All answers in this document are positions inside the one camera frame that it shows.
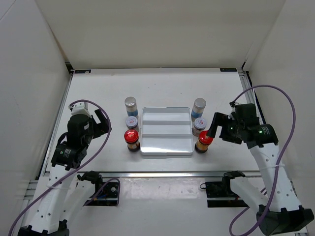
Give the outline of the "red-lid chili sauce jar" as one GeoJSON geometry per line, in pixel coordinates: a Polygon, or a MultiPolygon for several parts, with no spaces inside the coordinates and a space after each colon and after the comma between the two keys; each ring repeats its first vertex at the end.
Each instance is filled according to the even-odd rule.
{"type": "Polygon", "coordinates": [[[207,135],[207,131],[200,132],[198,140],[195,143],[195,150],[198,153],[205,153],[209,145],[213,142],[214,138],[207,135]]]}
{"type": "Polygon", "coordinates": [[[140,149],[139,134],[134,129],[129,129],[124,134],[125,142],[129,151],[136,152],[140,149]]]}

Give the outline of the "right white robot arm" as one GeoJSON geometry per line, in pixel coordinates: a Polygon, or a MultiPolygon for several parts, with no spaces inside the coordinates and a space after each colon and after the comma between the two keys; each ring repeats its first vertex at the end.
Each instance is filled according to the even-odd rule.
{"type": "Polygon", "coordinates": [[[294,193],[274,128],[260,124],[254,104],[234,105],[229,115],[216,112],[207,136],[215,137],[218,127],[223,141],[247,145],[267,194],[255,188],[243,172],[232,171],[224,173],[221,182],[209,184],[214,197],[240,197],[255,211],[258,226],[266,236],[299,231],[314,220],[313,211],[304,208],[294,193]]]}

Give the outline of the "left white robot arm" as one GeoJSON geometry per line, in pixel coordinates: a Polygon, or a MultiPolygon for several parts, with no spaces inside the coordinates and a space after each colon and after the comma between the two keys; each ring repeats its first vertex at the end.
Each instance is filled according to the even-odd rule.
{"type": "Polygon", "coordinates": [[[83,167],[82,160],[92,139],[104,134],[109,135],[111,124],[108,115],[102,108],[95,110],[99,119],[88,112],[72,115],[67,124],[51,160],[52,169],[47,189],[33,202],[39,202],[39,208],[28,226],[21,227],[20,236],[67,236],[69,229],[65,219],[61,219],[62,206],[68,188],[75,173],[83,167]]]}

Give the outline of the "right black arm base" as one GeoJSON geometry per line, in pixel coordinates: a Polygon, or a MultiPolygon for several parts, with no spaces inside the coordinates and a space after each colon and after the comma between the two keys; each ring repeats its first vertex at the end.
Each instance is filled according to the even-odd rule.
{"type": "Polygon", "coordinates": [[[206,191],[208,208],[234,208],[248,205],[230,187],[232,179],[245,177],[241,171],[226,172],[220,181],[208,181],[200,184],[199,188],[206,191]]]}

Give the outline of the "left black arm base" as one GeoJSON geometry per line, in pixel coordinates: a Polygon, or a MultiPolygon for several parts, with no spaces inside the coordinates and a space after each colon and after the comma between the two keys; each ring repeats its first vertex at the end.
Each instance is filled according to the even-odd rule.
{"type": "Polygon", "coordinates": [[[113,177],[103,180],[99,172],[90,171],[83,175],[77,175],[79,181],[87,180],[94,186],[94,193],[87,199],[84,206],[108,206],[117,207],[120,202],[121,182],[113,177]]]}

